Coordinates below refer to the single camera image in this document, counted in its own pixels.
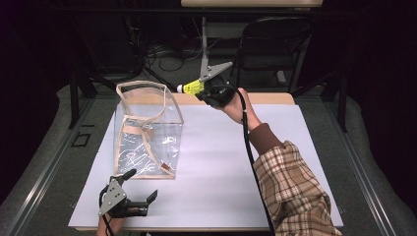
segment plaid shirt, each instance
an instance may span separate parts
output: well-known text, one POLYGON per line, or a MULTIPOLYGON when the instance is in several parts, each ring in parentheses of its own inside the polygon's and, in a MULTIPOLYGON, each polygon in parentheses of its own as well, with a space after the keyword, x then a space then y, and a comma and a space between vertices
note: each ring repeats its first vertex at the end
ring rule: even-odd
POLYGON ((341 235, 331 223, 328 195, 295 145, 270 148, 254 168, 275 235, 341 235))

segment transparent plastic bin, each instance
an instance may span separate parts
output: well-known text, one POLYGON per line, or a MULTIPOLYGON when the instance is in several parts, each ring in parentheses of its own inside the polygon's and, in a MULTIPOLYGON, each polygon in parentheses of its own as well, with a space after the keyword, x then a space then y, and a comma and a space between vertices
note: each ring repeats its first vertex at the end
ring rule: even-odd
POLYGON ((116 91, 115 174, 136 168, 133 179, 175 178, 184 120, 170 90, 136 81, 116 91))

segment white table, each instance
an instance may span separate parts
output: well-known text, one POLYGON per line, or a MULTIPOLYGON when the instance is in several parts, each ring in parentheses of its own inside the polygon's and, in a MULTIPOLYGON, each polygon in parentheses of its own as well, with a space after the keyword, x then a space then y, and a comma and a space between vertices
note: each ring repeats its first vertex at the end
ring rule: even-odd
MULTIPOLYGON (((124 229, 149 232, 268 230, 242 127, 221 111, 202 103, 185 105, 186 94, 175 95, 180 95, 176 97, 185 119, 176 178, 126 181, 123 189, 131 201, 144 201, 154 190, 158 190, 158 197, 150 205, 147 217, 128 218, 124 229)), ((298 146, 330 196, 334 225, 342 226, 300 108, 294 104, 271 104, 279 103, 278 93, 250 96, 260 99, 252 99, 254 104, 269 103, 255 104, 257 113, 282 140, 290 140, 298 146)), ((288 96, 282 98, 291 103, 288 96)), ((96 229, 98 194, 113 175, 113 134, 112 120, 69 222, 70 227, 96 229)))

